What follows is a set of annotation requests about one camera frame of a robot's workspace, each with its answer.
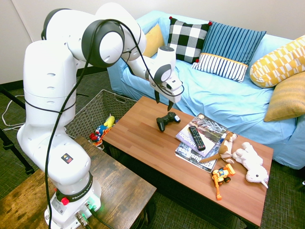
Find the game controller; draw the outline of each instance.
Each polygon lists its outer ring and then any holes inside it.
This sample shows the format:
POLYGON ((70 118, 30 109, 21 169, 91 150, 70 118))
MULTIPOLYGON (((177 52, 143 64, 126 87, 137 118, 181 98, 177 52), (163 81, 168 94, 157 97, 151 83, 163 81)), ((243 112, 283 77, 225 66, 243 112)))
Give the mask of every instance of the game controller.
POLYGON ((175 112, 169 112, 167 113, 166 116, 162 117, 162 118, 157 118, 157 124, 158 127, 160 129, 160 131, 164 131, 165 130, 165 126, 169 123, 169 122, 176 122, 179 123, 181 120, 178 117, 178 115, 175 114, 175 112))

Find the red button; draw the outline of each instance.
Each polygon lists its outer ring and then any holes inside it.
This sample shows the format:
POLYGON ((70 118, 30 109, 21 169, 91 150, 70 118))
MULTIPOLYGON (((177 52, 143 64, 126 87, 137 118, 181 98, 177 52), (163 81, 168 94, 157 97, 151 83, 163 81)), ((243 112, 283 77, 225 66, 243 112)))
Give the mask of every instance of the red button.
POLYGON ((61 199, 61 202, 62 202, 63 205, 66 206, 70 201, 66 197, 64 197, 64 198, 61 199))

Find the black and white checkered pillow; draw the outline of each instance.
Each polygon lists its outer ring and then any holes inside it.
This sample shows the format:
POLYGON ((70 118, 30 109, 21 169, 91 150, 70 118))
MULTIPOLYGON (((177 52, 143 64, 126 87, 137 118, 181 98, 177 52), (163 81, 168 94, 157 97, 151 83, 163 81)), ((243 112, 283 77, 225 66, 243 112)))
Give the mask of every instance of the black and white checkered pillow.
POLYGON ((193 63, 199 58, 208 24, 193 25, 171 19, 168 46, 176 50, 176 59, 193 63))

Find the book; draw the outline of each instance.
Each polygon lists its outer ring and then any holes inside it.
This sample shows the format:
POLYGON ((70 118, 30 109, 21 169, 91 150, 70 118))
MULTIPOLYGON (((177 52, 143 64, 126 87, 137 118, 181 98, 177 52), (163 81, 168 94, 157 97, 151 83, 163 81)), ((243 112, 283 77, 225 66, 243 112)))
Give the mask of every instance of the book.
POLYGON ((215 144, 225 134, 227 128, 213 119, 199 113, 192 121, 190 121, 177 135, 182 143, 190 147, 193 151, 200 154, 203 158, 206 158, 215 144), (196 126, 199 135, 205 145, 205 150, 199 151, 193 140, 193 137, 189 131, 190 126, 196 126))
MULTIPOLYGON (((207 154, 208 157, 213 156, 215 154, 217 154, 219 147, 221 145, 222 140, 220 139, 212 148, 212 150, 210 150, 210 152, 207 154)), ((203 156, 198 154, 196 151, 192 150, 190 147, 188 147, 186 144, 184 143, 180 143, 179 146, 177 147, 176 151, 175 151, 176 156, 178 156, 179 158, 211 173, 215 167, 215 164, 217 162, 216 160, 212 160, 209 162, 204 162, 204 163, 200 163, 200 161, 203 159, 203 156)))

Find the pillow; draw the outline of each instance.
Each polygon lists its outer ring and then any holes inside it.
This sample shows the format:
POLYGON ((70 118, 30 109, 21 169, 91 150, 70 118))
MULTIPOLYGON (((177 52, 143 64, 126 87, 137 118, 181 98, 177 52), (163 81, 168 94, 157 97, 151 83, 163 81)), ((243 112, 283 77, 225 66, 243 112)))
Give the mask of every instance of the pillow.
POLYGON ((170 34, 167 46, 176 50, 176 59, 188 63, 195 62, 199 58, 208 24, 194 25, 187 24, 170 17, 170 34))
POLYGON ((274 89, 264 121, 281 121, 305 114, 305 72, 280 82, 274 89))
POLYGON ((305 71, 305 35, 257 60, 250 79, 259 87, 274 87, 294 74, 305 71))
POLYGON ((164 46, 164 40, 159 24, 153 27, 146 35, 146 48, 143 56, 152 57, 158 52, 158 48, 164 46))
POLYGON ((242 83, 266 31, 253 31, 211 21, 199 62, 192 68, 242 83))

